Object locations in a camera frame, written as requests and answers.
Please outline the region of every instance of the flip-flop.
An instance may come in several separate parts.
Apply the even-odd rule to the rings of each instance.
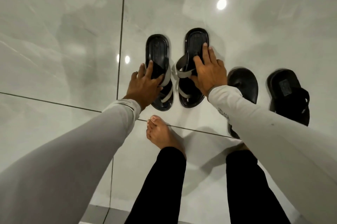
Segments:
[[[185,54],[176,64],[179,77],[179,100],[185,108],[195,107],[204,99],[204,95],[197,89],[189,76],[197,75],[196,65],[193,61],[194,56],[200,56],[204,62],[202,49],[205,42],[209,45],[209,37],[205,29],[194,28],[188,31],[185,36]]]
[[[267,85],[272,96],[271,111],[305,126],[309,125],[310,96],[292,70],[273,72],[267,79]]]
[[[238,88],[243,98],[256,104],[259,85],[255,75],[250,70],[246,68],[231,70],[227,76],[227,85]],[[240,139],[238,134],[232,129],[231,124],[228,124],[228,130],[232,137]]]
[[[157,99],[151,104],[157,110],[167,111],[173,103],[173,84],[171,81],[169,41],[164,35],[151,35],[146,41],[145,66],[153,61],[151,79],[165,74],[160,86],[163,87]]]

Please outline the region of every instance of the forearm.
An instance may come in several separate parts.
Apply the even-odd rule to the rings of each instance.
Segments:
[[[133,100],[117,101],[3,171],[0,223],[78,223],[140,111]]]
[[[230,86],[209,102],[225,116],[295,208],[312,223],[337,221],[337,141],[265,110]]]

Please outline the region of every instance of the pant leg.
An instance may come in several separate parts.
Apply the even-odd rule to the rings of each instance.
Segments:
[[[185,170],[186,159],[180,150],[174,147],[162,149],[145,179],[125,224],[176,224]]]
[[[266,175],[249,150],[229,154],[226,163],[231,224],[290,224],[280,203],[268,186]]]

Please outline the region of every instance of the foot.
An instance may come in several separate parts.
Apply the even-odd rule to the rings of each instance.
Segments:
[[[159,149],[163,149],[165,147],[177,148],[186,158],[184,147],[174,137],[169,127],[160,117],[153,115],[147,121],[146,137]]]

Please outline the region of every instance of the black sandal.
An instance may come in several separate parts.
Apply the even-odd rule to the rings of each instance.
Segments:
[[[173,84],[171,81],[169,41],[164,35],[151,35],[146,41],[145,66],[153,61],[153,72],[151,79],[156,79],[165,74],[160,86],[163,87],[159,96],[151,104],[157,110],[167,111],[173,103]]]
[[[189,76],[197,75],[196,65],[193,61],[194,56],[199,56],[204,62],[202,49],[205,42],[209,45],[209,37],[205,29],[194,28],[190,30],[185,36],[185,54],[176,64],[179,77],[179,100],[185,108],[195,107],[204,99],[204,95],[189,79]]]
[[[255,75],[250,70],[246,68],[231,70],[227,76],[227,85],[238,88],[243,98],[256,104],[259,85]],[[240,139],[238,134],[232,129],[231,124],[228,124],[228,131],[232,137]]]
[[[310,96],[296,74],[289,69],[277,70],[270,74],[267,84],[272,96],[271,111],[308,126]]]

